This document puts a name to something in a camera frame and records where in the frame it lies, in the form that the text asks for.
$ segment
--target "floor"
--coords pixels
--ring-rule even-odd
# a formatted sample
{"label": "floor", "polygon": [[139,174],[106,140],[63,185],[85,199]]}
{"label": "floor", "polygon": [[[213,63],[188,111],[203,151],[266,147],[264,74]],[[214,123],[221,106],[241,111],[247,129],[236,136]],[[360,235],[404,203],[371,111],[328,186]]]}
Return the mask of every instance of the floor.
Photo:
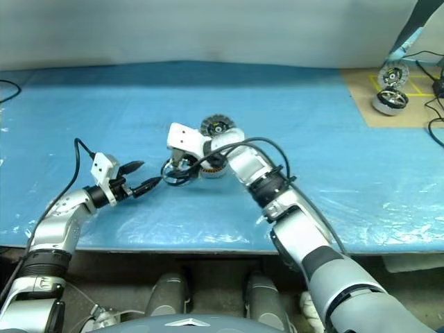
{"label": "floor", "polygon": [[[14,257],[15,251],[7,253]],[[357,260],[422,322],[433,329],[444,326],[444,268],[388,273],[381,257]],[[193,313],[243,316],[242,286],[254,269],[270,276],[282,295],[299,333],[311,332],[300,314],[299,296],[305,290],[302,275],[289,271],[279,257],[234,255],[148,255],[79,252],[71,261],[68,280],[94,302],[116,310],[143,311],[151,288],[162,273],[183,270],[190,277]],[[64,294],[67,304],[63,333],[77,333],[79,321],[92,303],[73,287]],[[137,318],[137,314],[126,318]]]}

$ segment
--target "white robot part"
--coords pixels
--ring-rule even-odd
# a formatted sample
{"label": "white robot part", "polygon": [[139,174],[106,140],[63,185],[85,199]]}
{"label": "white robot part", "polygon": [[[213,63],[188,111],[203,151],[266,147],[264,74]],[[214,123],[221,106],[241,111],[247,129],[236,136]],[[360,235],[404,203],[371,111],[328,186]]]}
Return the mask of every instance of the white robot part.
{"label": "white robot part", "polygon": [[117,204],[116,198],[110,189],[110,179],[117,175],[119,162],[111,155],[96,153],[91,168],[91,174],[96,180],[97,185],[103,190],[111,206]]}
{"label": "white robot part", "polygon": [[[166,145],[170,149],[186,152],[199,160],[204,156],[204,143],[209,140],[211,140],[210,137],[203,136],[198,130],[180,123],[172,123],[169,128]],[[211,169],[207,161],[202,163],[202,167]]]}

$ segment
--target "black rubber joint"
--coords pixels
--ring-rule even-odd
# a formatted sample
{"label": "black rubber joint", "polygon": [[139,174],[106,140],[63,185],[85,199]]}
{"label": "black rubber joint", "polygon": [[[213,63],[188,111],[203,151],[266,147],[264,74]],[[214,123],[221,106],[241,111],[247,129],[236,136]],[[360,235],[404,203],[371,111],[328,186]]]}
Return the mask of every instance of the black rubber joint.
{"label": "black rubber joint", "polygon": [[275,167],[248,188],[257,204],[264,208],[289,188],[289,181],[280,173],[282,165]]}
{"label": "black rubber joint", "polygon": [[35,250],[24,260],[19,277],[46,275],[63,278],[66,275],[71,255],[60,250]]}

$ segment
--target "small wheel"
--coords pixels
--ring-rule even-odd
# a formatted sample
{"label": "small wheel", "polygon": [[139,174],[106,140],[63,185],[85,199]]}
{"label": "small wheel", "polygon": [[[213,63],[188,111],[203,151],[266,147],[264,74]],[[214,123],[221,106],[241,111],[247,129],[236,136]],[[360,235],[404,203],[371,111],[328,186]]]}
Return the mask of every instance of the small wheel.
{"label": "small wheel", "polygon": [[162,176],[162,179],[170,186],[180,186],[184,185],[185,183],[191,181],[193,178],[197,177],[197,172],[191,172],[186,173],[185,175],[175,175],[175,173],[180,171],[186,171],[190,168],[191,165],[197,162],[197,159],[193,156],[187,155],[183,158],[183,160],[180,162],[180,165],[178,168],[173,167],[173,161],[170,158],[169,160],[166,160],[165,163],[162,165],[162,168],[160,169],[160,175]]}
{"label": "small wheel", "polygon": [[235,127],[234,121],[223,114],[214,114],[202,120],[200,132],[208,137],[222,134]]}
{"label": "small wheel", "polygon": [[373,107],[387,116],[395,116],[407,106],[409,98],[391,87],[381,90],[372,101]]}
{"label": "small wheel", "polygon": [[409,78],[409,68],[403,62],[388,62],[379,71],[377,82],[382,89],[399,88]]}

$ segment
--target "gear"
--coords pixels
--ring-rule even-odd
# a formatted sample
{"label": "gear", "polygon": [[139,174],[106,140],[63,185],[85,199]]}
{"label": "gear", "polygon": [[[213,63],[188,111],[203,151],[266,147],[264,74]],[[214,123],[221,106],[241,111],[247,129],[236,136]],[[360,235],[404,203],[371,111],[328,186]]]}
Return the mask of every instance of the gear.
{"label": "gear", "polygon": [[200,125],[203,135],[213,137],[235,127],[234,121],[223,114],[214,114],[205,118]]}
{"label": "gear", "polygon": [[379,71],[377,82],[382,89],[399,88],[409,78],[409,68],[403,62],[388,62]]}

